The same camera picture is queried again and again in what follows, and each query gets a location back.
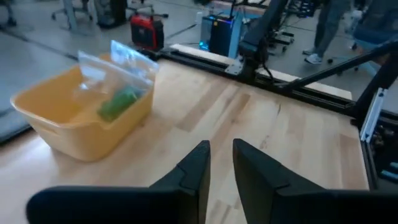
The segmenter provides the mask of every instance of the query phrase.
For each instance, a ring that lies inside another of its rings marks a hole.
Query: butcher block tabletop
[[[179,63],[159,64],[152,113],[108,157],[77,161],[51,150],[34,131],[1,146],[0,223],[27,223],[28,199],[54,185],[149,186],[204,139],[211,144],[207,223],[246,223],[234,178],[234,138],[322,187],[368,189],[358,130],[349,117]],[[351,97],[350,92],[319,83],[310,88]]]

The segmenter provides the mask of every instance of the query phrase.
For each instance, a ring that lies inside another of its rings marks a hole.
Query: yellow plastic bin
[[[108,123],[96,113],[106,99],[83,106],[74,97],[83,81],[79,66],[16,95],[11,103],[53,149],[82,161],[109,154],[152,109],[154,88]]]

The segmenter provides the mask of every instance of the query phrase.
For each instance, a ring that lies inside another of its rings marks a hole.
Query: plastic bag
[[[141,78],[152,81],[155,80],[155,74],[159,71],[159,65],[156,62],[115,40],[111,41],[111,60],[127,71],[137,73],[142,75]]]
[[[75,92],[82,106],[95,107],[105,121],[113,121],[152,88],[145,69],[128,71],[111,62],[79,51],[83,81]]]

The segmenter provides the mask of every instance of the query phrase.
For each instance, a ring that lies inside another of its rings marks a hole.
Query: jeans
[[[348,9],[349,3],[350,0],[331,0],[321,10],[314,43],[314,53],[319,57],[323,57],[331,41],[335,38],[340,19]]]

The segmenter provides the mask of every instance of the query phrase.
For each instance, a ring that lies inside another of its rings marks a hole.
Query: black frame
[[[151,52],[148,50],[142,50],[141,52],[155,61],[164,58],[349,116],[353,119],[351,124],[357,126],[359,130],[362,128],[368,108],[377,89],[380,87],[388,89],[398,77],[398,72],[394,71],[394,67],[398,64],[398,40],[390,41],[366,54],[357,56],[306,78],[296,79],[292,82],[286,82],[277,78],[272,80],[270,77],[264,76],[257,71],[249,74],[230,75],[225,72],[226,68],[229,66],[228,64],[181,52],[173,48],[162,49],[160,52]],[[305,87],[308,84],[357,67],[362,63],[366,63],[386,54],[390,54],[389,58],[371,80],[358,101],[348,100]],[[382,110],[377,123],[397,132],[398,114]],[[378,186],[371,145],[362,142],[361,146],[369,188],[374,190],[377,189]]]

